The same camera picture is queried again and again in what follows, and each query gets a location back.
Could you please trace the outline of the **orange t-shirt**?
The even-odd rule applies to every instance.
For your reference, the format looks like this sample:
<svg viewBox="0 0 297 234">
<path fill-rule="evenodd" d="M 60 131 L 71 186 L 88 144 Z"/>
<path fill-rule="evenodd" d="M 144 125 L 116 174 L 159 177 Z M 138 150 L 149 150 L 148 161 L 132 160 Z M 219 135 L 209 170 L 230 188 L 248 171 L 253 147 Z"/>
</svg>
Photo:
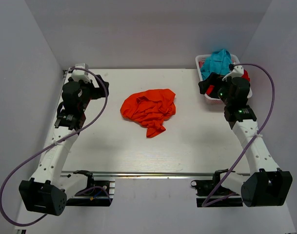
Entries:
<svg viewBox="0 0 297 234">
<path fill-rule="evenodd" d="M 176 94 L 170 89 L 152 89 L 130 95 L 122 104 L 124 119 L 146 128 L 146 137 L 153 138 L 166 131 L 164 121 L 176 114 Z"/>
</svg>

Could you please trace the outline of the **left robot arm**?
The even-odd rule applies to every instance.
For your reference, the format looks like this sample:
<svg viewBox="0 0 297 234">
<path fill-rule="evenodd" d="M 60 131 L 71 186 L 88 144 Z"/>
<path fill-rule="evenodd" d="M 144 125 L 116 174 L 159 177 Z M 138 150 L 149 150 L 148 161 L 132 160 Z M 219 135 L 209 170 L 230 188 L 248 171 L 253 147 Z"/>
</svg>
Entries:
<svg viewBox="0 0 297 234">
<path fill-rule="evenodd" d="M 59 216 L 69 199 L 77 193 L 86 195 L 95 190 L 93 174 L 77 170 L 66 177 L 61 172 L 70 149 L 79 137 L 86 120 L 85 110 L 91 100 L 105 98 L 109 83 L 95 75 L 98 87 L 93 85 L 87 73 L 72 74 L 62 87 L 62 102 L 57 109 L 52 148 L 45 150 L 38 168 L 29 180 L 23 180 L 19 192 L 30 212 Z"/>
</svg>

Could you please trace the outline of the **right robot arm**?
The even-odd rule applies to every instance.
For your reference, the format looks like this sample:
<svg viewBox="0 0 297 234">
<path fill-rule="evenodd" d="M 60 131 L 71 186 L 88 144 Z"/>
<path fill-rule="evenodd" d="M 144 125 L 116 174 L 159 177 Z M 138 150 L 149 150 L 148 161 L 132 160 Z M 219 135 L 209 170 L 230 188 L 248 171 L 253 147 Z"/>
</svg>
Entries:
<svg viewBox="0 0 297 234">
<path fill-rule="evenodd" d="M 224 117 L 243 148 L 230 169 L 215 172 L 213 189 L 202 206 L 221 201 L 220 198 L 210 198 L 214 193 L 222 195 L 228 190 L 232 195 L 240 195 L 247 207 L 282 206 L 293 178 L 289 171 L 283 171 L 278 166 L 264 143 L 256 115 L 247 104 L 249 81 L 211 73 L 198 85 L 201 94 L 214 86 L 218 98 L 225 105 Z"/>
</svg>

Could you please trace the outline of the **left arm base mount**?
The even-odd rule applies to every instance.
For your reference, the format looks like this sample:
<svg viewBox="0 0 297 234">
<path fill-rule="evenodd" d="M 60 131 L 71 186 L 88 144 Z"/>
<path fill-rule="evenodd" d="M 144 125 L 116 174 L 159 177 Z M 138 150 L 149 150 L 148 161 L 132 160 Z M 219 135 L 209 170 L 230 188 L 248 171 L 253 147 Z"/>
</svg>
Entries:
<svg viewBox="0 0 297 234">
<path fill-rule="evenodd" d="M 62 175 L 59 188 L 66 193 L 66 206 L 109 207 L 114 198 L 115 181 L 77 170 Z"/>
</svg>

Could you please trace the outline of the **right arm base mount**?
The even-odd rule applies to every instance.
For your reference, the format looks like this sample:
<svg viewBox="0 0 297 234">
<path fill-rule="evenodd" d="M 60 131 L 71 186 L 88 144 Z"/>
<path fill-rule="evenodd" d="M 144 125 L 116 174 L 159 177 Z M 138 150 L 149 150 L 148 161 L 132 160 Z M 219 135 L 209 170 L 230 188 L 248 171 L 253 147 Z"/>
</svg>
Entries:
<svg viewBox="0 0 297 234">
<path fill-rule="evenodd" d="M 206 197 L 210 194 L 210 192 L 215 188 L 215 186 L 220 181 L 220 175 L 222 173 L 226 173 L 228 170 L 217 170 L 212 176 L 212 179 L 206 179 L 206 180 L 192 180 L 190 185 L 192 188 L 196 189 L 196 201 L 197 201 L 197 207 L 202 208 L 202 204 L 205 201 Z M 215 199 L 219 199 L 223 196 L 230 195 L 232 193 L 231 190 L 223 188 L 220 186 L 213 196 L 208 200 L 208 202 L 211 202 Z M 208 206 L 213 208 L 218 207 L 242 207 L 242 199 L 238 194 L 235 194 L 234 196 L 231 196 L 227 199 L 218 201 L 214 204 L 211 204 Z"/>
</svg>

